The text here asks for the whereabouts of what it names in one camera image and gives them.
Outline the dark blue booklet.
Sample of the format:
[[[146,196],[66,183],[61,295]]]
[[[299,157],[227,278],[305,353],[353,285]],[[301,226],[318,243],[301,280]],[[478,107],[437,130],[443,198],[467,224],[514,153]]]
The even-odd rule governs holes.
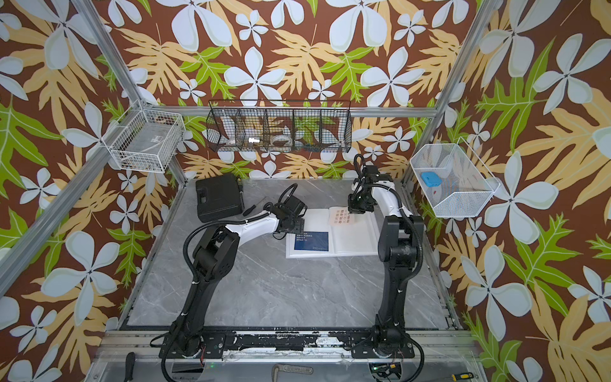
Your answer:
[[[328,232],[304,232],[295,236],[295,251],[329,251]]]

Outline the white photo album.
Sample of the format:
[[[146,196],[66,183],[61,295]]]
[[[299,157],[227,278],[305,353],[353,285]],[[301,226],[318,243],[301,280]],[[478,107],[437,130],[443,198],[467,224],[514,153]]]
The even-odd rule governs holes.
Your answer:
[[[295,234],[286,236],[287,259],[311,259],[345,256],[375,256],[380,230],[374,213],[354,214],[356,222],[345,226],[329,225],[329,209],[309,209],[305,213],[304,232],[328,232],[329,251],[295,251]]]

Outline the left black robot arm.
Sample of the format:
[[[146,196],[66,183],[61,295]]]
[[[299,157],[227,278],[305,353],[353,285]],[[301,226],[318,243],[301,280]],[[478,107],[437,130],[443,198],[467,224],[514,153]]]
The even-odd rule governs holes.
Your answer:
[[[201,353],[208,307],[218,284],[233,269],[240,245],[267,234],[304,232],[307,206],[294,196],[297,187],[296,183],[288,186],[261,213],[242,220],[208,222],[187,236],[182,254],[193,278],[181,313],[161,344],[161,358],[192,358]]]

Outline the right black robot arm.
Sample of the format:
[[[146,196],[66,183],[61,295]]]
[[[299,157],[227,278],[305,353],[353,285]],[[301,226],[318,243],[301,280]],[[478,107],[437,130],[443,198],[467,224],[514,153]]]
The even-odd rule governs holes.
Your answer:
[[[364,156],[353,159],[357,178],[348,196],[351,214],[372,213],[378,207],[384,215],[377,253],[384,267],[383,298],[375,324],[364,339],[350,345],[354,358],[413,358],[419,344],[405,328],[405,299],[411,279],[423,263],[423,219],[413,214],[396,191],[392,177],[365,163]]]

